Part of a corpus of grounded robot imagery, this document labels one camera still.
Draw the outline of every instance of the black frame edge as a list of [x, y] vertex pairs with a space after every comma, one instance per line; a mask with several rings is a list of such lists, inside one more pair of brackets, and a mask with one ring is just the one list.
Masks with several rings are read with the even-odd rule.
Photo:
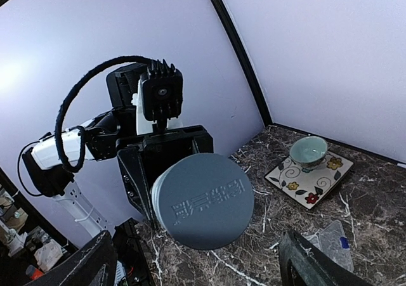
[[266, 104], [265, 97], [262, 93], [261, 86], [259, 85], [255, 71], [249, 61], [247, 52], [244, 45], [241, 42], [241, 38], [235, 29], [232, 19], [227, 12], [227, 9], [222, 0], [210, 0], [213, 4], [217, 15], [223, 24], [224, 30], [227, 33], [228, 38], [234, 48], [235, 54], [239, 59], [241, 68], [246, 75], [248, 85], [251, 89], [251, 93], [254, 96], [255, 103], [258, 107], [259, 114], [261, 115], [264, 126], [273, 124], [268, 105]]
[[290, 131], [295, 131], [295, 132], [298, 132], [298, 133], [301, 133], [301, 134], [304, 134], [304, 135], [319, 136], [319, 137], [322, 137], [323, 139], [327, 140], [328, 142], [334, 143], [335, 145], [343, 146], [345, 148], [350, 148], [350, 149], [352, 149], [354, 151], [358, 151], [360, 153], [367, 154], [369, 156], [381, 159], [381, 160], [389, 162], [391, 164], [395, 164], [395, 165], [401, 164], [401, 162], [399, 162], [399, 161], [397, 161], [395, 159], [392, 159], [392, 158], [389, 158], [389, 157], [386, 157], [386, 156], [383, 156], [383, 155], [379, 155], [377, 153], [364, 150], [362, 148], [357, 148], [356, 146], [348, 145], [348, 144], [346, 144], [344, 142], [336, 141], [336, 140], [333, 140], [333, 139], [330, 139], [330, 138], [323, 137], [321, 135], [317, 135], [317, 134], [309, 133], [309, 132], [306, 132], [306, 131], [302, 131], [301, 129], [294, 129], [293, 127], [284, 126], [283, 124], [279, 124], [279, 123], [274, 123], [273, 125], [278, 126], [278, 127], [282, 127], [284, 129], [288, 129]]
[[[7, 174], [3, 171], [0, 167], [0, 185], [11, 195], [13, 196], [18, 192], [17, 187], [13, 184], [13, 182], [9, 179]], [[64, 237], [49, 221], [46, 220], [41, 213], [37, 211], [37, 209], [22, 195], [22, 193], [18, 193], [16, 196], [13, 197], [16, 205], [21, 207], [29, 216], [32, 216], [35, 221], [37, 222], [38, 226], [40, 226], [47, 234], [49, 234], [54, 240], [56, 240], [61, 246], [65, 246], [67, 243], [68, 245], [65, 246], [65, 249], [70, 252], [74, 253], [77, 251], [77, 247], [72, 243], [68, 242], [67, 238]]]

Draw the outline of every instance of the ceramic bowl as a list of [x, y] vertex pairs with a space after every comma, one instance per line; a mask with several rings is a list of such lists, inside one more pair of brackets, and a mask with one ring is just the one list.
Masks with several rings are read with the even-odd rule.
[[323, 161], [328, 148], [323, 138], [309, 136], [297, 140], [291, 147], [289, 155], [295, 163], [305, 169], [315, 169]]

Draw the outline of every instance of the floral plate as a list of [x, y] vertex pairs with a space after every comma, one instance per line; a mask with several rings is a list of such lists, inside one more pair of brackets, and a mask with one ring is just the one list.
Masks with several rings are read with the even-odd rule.
[[265, 179], [311, 209], [339, 183], [353, 164], [342, 156], [328, 152], [316, 169], [307, 170], [288, 157], [265, 175]]

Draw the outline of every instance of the white wall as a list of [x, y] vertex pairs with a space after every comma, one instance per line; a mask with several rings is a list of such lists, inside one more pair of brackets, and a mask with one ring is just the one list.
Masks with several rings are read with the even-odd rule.
[[225, 0], [274, 122], [406, 162], [406, 0]]
[[[0, 7], [0, 165], [20, 188], [21, 147], [53, 131], [58, 107], [89, 69], [120, 55], [165, 58], [184, 76], [186, 126], [202, 124], [228, 155], [262, 128], [246, 79], [210, 0], [10, 0]], [[74, 126], [111, 109], [105, 76], [68, 112]], [[27, 186], [34, 191], [27, 174]], [[81, 190], [114, 224], [140, 215], [127, 201], [115, 159], [87, 162]], [[48, 198], [35, 207], [77, 245], [86, 232]]]

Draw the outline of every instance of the tabletop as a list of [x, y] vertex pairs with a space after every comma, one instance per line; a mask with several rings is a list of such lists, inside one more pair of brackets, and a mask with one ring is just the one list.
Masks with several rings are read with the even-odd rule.
[[337, 219], [350, 243], [354, 274], [373, 285], [406, 285], [406, 169], [329, 143], [330, 151], [355, 164], [308, 211], [264, 179], [303, 136], [269, 126], [230, 157], [246, 171], [255, 194], [251, 223], [234, 243], [198, 251], [164, 230], [153, 234], [138, 225], [157, 285], [281, 285], [277, 243], [283, 232], [310, 235]]

